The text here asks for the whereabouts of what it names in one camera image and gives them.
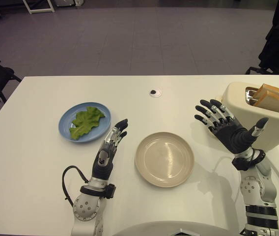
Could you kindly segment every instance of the gray floor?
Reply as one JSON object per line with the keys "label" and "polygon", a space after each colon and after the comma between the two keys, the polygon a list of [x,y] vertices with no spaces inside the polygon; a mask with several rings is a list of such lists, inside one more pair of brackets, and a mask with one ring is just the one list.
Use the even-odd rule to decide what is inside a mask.
{"label": "gray floor", "polygon": [[[273,14],[201,7],[7,14],[0,20],[0,60],[21,78],[244,74],[259,63]],[[9,97],[17,85],[9,82],[4,94]]]}

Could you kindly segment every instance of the green lettuce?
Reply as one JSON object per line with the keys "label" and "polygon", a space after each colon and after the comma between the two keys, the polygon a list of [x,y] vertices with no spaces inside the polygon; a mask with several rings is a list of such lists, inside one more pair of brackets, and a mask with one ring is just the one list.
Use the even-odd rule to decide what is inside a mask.
{"label": "green lettuce", "polygon": [[75,128],[70,128],[71,138],[79,139],[80,136],[88,134],[93,127],[99,125],[99,119],[105,115],[96,107],[87,107],[86,112],[77,112],[76,119],[72,121]]}

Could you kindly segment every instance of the beige plate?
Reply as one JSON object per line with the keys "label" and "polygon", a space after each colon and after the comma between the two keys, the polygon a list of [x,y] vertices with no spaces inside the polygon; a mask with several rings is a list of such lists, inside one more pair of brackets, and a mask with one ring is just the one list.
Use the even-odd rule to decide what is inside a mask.
{"label": "beige plate", "polygon": [[191,174],[194,156],[184,139],[161,132],[147,136],[139,144],[135,164],[148,182],[159,187],[174,187]]}

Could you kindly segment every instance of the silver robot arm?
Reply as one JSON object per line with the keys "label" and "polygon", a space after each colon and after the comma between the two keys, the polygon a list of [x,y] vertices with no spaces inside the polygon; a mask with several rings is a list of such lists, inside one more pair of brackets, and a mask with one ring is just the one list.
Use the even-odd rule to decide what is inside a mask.
{"label": "silver robot arm", "polygon": [[276,187],[271,167],[263,150],[251,147],[262,133],[268,118],[260,119],[250,130],[244,128],[232,112],[217,100],[200,101],[195,108],[206,118],[195,115],[235,155],[234,167],[241,173],[240,189],[246,205],[245,235],[279,236],[275,198]]}
{"label": "silver robot arm", "polygon": [[103,141],[95,158],[92,177],[81,187],[81,194],[73,202],[74,226],[71,236],[101,236],[103,232],[103,211],[106,198],[113,198],[115,186],[108,184],[113,169],[112,160],[128,126],[125,119],[115,125]]}

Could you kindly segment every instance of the plate rim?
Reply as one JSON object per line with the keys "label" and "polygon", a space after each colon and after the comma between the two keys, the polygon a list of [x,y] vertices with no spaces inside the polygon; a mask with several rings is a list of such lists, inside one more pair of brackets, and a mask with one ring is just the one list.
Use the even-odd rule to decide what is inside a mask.
{"label": "plate rim", "polygon": [[[64,115],[65,115],[69,110],[71,110],[72,108],[77,107],[77,106],[79,106],[79,105],[86,104],[86,103],[95,103],[95,104],[99,104],[99,105],[101,105],[101,106],[103,106],[103,107],[105,107],[105,108],[107,109],[107,111],[109,112],[109,116],[110,116],[110,117],[109,117],[109,125],[108,125],[108,128],[105,129],[105,130],[103,131],[102,134],[99,134],[98,136],[95,136],[95,137],[93,137],[93,138],[91,138],[91,139],[89,139],[89,140],[87,140],[87,141],[83,141],[83,140],[80,140],[80,139],[78,139],[78,140],[68,139],[67,137],[65,137],[65,136],[62,134],[62,132],[61,132],[61,130],[60,130],[60,123],[61,123],[61,120],[62,120],[62,118],[64,117]],[[73,107],[67,109],[67,110],[63,113],[63,115],[61,116],[61,118],[60,118],[60,120],[59,120],[59,122],[58,122],[58,130],[59,130],[60,135],[61,135],[63,138],[65,138],[66,140],[71,141],[71,142],[74,142],[74,143],[88,143],[88,142],[94,141],[94,140],[98,139],[100,136],[102,136],[102,135],[110,128],[110,126],[111,126],[111,112],[110,112],[110,110],[108,109],[107,106],[105,106],[104,104],[101,104],[101,103],[99,103],[99,102],[82,102],[82,103],[80,103],[80,104],[77,104],[77,105],[75,105],[75,106],[73,106]]]}
{"label": "plate rim", "polygon": [[[159,185],[159,184],[155,184],[155,183],[152,183],[151,181],[149,181],[144,175],[143,173],[140,171],[140,168],[139,168],[139,164],[137,162],[137,157],[138,157],[138,152],[139,152],[139,148],[141,146],[141,144],[144,142],[145,139],[147,139],[148,137],[150,136],[153,136],[153,135],[156,135],[156,134],[160,134],[160,133],[167,133],[167,134],[171,134],[173,136],[176,136],[176,137],[179,137],[179,139],[181,139],[183,142],[186,143],[187,147],[189,148],[188,151],[191,151],[191,154],[192,154],[192,167],[191,167],[191,170],[189,171],[189,173],[186,175],[185,178],[183,178],[179,183],[177,184],[172,184],[170,186],[163,186],[163,185]],[[181,136],[177,135],[177,134],[174,134],[174,133],[171,133],[171,132],[166,132],[166,131],[161,131],[161,132],[155,132],[155,133],[152,133],[150,135],[147,135],[145,138],[142,139],[142,141],[139,143],[137,149],[136,149],[136,153],[135,153],[135,158],[134,158],[134,161],[135,161],[135,166],[136,166],[136,169],[138,170],[138,172],[140,173],[140,175],[147,181],[149,182],[150,184],[152,185],[155,185],[157,187],[162,187],[162,188],[172,188],[172,187],[176,187],[178,185],[181,185],[182,183],[184,183],[188,177],[191,175],[192,171],[193,171],[193,168],[194,168],[194,165],[195,165],[195,157],[194,157],[194,153],[193,153],[193,150],[191,148],[191,146],[188,144],[187,141],[185,141]]]}

